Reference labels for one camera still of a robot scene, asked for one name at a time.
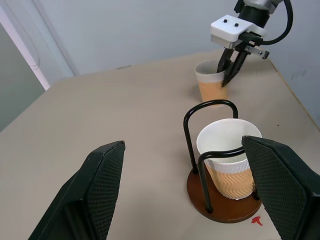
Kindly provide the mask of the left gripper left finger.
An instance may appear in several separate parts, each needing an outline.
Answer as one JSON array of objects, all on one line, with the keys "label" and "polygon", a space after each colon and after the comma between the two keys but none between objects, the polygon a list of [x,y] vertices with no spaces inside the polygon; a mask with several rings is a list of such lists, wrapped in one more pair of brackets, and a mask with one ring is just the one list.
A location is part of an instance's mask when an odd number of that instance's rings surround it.
[{"label": "left gripper left finger", "polygon": [[125,142],[93,150],[66,181],[33,230],[31,240],[105,240],[119,195]]}]

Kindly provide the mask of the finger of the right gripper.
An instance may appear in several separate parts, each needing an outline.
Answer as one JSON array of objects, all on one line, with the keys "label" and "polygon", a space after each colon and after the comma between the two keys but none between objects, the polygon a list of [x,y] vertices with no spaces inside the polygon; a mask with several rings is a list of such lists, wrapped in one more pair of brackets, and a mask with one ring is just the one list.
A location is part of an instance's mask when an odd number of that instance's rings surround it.
[{"label": "finger of the right gripper", "polygon": [[233,49],[225,48],[221,58],[217,65],[217,72],[226,72],[226,73],[232,73],[234,71],[234,64],[231,60],[232,55],[234,53]]},{"label": "finger of the right gripper", "polygon": [[239,52],[235,61],[224,71],[224,78],[221,87],[224,88],[240,71],[248,53],[246,51]]}]

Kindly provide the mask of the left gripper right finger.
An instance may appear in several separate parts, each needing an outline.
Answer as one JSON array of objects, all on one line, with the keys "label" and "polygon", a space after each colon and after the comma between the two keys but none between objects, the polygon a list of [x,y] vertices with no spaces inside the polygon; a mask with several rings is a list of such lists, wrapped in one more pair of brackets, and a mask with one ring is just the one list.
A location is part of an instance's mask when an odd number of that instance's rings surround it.
[{"label": "left gripper right finger", "polygon": [[320,176],[289,146],[243,136],[257,194],[283,240],[320,238]]}]

